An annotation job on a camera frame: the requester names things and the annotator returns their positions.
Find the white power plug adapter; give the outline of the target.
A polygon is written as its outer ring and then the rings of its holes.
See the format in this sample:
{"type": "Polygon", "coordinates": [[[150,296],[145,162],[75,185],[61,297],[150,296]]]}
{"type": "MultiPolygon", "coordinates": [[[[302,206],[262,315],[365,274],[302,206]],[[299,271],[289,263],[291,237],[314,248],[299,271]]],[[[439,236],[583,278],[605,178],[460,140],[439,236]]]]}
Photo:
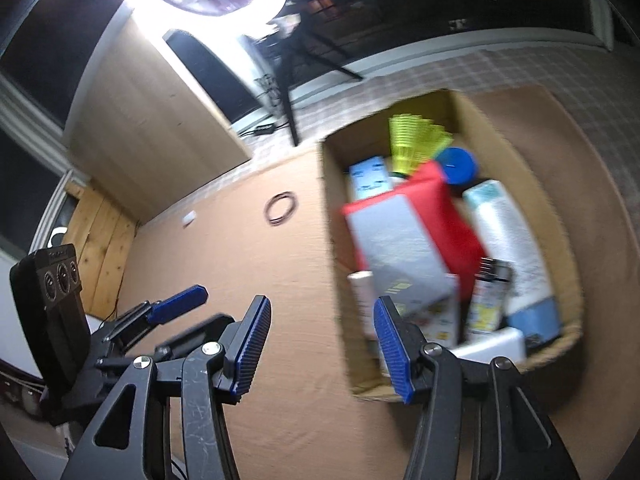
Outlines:
{"type": "Polygon", "coordinates": [[[525,336],[513,327],[506,327],[476,341],[462,344],[451,352],[458,359],[482,364],[489,364],[498,356],[508,358],[514,364],[524,363],[527,359],[525,336]]]}

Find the patterned white lighter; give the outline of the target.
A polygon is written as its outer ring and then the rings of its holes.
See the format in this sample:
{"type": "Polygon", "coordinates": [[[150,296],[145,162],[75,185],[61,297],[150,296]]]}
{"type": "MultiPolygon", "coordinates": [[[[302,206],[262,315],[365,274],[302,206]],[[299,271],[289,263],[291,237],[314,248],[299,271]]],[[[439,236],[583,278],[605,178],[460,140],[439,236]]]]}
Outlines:
{"type": "Polygon", "coordinates": [[[480,340],[501,327],[511,282],[510,263],[494,258],[480,260],[464,326],[467,341],[480,340]]]}

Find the black card booklet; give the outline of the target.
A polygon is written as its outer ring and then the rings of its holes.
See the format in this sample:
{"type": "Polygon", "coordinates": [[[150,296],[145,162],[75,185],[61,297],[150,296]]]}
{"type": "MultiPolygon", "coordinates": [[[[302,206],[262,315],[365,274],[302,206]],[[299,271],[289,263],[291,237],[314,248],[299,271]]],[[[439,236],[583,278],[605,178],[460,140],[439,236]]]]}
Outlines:
{"type": "Polygon", "coordinates": [[[346,214],[376,292],[413,315],[450,296],[449,270],[408,198],[393,195],[346,214]]]}

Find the light blue phone stand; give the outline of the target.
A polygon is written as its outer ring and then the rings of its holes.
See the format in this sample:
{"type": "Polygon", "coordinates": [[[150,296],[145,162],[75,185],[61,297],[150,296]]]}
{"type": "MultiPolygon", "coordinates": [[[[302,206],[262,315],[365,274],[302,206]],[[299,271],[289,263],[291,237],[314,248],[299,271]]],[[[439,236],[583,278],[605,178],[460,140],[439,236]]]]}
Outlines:
{"type": "Polygon", "coordinates": [[[356,200],[365,200],[393,189],[385,159],[381,156],[374,156],[350,166],[349,177],[352,194],[356,200]]]}

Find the blue round lid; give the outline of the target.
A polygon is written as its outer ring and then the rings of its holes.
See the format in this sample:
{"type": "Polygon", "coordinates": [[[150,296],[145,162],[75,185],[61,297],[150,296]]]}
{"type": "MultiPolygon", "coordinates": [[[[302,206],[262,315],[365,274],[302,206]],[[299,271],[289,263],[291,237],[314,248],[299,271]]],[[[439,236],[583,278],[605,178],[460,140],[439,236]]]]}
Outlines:
{"type": "Polygon", "coordinates": [[[446,182],[452,186],[472,183],[478,175],[478,165],[471,152],[465,148],[450,146],[435,158],[444,173],[446,182]]]}

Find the yellow badminton shuttlecock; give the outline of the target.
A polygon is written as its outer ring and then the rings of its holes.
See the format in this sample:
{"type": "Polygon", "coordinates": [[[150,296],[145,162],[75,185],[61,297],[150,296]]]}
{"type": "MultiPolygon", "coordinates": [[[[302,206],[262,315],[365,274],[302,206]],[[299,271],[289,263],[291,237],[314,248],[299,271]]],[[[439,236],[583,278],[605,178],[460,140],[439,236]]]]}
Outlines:
{"type": "Polygon", "coordinates": [[[442,125],[420,115],[399,114],[388,120],[392,173],[410,177],[428,160],[434,159],[452,142],[442,125]]]}

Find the small pink bottle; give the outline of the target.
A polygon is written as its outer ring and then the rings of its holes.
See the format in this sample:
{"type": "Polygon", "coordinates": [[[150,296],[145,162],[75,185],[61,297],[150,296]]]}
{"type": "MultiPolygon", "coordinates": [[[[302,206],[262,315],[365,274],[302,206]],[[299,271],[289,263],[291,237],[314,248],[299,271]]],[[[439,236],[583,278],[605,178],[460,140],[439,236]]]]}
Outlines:
{"type": "Polygon", "coordinates": [[[369,340],[375,340],[372,312],[378,295],[374,287],[373,274],[371,271],[358,271],[349,274],[347,279],[356,299],[364,336],[369,340]]]}

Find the pine wood board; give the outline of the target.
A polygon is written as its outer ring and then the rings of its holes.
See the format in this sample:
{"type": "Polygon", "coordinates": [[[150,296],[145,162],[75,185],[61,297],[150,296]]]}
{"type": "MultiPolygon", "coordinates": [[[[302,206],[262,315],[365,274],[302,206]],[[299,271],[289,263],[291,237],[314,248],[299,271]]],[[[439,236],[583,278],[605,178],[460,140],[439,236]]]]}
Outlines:
{"type": "Polygon", "coordinates": [[[137,221],[94,185],[70,181],[65,192],[78,199],[63,242],[76,250],[82,305],[88,315],[110,320],[117,313],[137,221]]]}

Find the small white eraser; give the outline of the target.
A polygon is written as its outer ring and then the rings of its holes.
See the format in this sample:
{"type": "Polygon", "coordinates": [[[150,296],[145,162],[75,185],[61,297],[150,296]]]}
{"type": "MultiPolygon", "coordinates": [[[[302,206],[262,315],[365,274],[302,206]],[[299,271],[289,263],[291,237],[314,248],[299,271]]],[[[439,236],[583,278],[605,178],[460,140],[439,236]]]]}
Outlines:
{"type": "Polygon", "coordinates": [[[182,218],[183,226],[190,226],[190,224],[196,219],[196,212],[194,210],[189,211],[182,218]]]}

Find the white blue tube bottle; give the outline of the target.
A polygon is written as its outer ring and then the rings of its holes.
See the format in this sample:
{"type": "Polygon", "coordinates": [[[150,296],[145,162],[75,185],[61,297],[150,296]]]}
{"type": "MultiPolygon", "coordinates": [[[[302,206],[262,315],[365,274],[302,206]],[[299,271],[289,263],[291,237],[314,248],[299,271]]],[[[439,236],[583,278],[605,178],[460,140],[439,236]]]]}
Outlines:
{"type": "Polygon", "coordinates": [[[559,310],[547,265],[520,206],[497,180],[469,188],[463,200],[488,257],[512,270],[503,308],[506,325],[524,334],[529,349],[550,344],[561,333],[559,310]]]}

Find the light wood cabinet panel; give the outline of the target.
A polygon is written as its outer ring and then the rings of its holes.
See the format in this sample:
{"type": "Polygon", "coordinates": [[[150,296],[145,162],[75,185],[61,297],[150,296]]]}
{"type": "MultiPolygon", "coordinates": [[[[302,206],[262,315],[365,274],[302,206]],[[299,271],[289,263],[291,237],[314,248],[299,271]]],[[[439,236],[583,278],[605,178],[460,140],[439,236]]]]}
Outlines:
{"type": "Polygon", "coordinates": [[[89,58],[63,142],[74,166],[141,222],[252,157],[166,41],[140,27],[128,6],[89,58]]]}

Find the black power strip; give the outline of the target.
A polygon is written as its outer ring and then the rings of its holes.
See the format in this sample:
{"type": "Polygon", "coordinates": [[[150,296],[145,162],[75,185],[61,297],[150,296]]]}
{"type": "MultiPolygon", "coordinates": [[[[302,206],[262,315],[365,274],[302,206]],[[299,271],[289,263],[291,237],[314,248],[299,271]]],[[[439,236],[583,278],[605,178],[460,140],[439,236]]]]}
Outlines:
{"type": "Polygon", "coordinates": [[[262,124],[254,128],[254,136],[269,136],[277,130],[277,125],[273,122],[271,124],[262,124]]]}

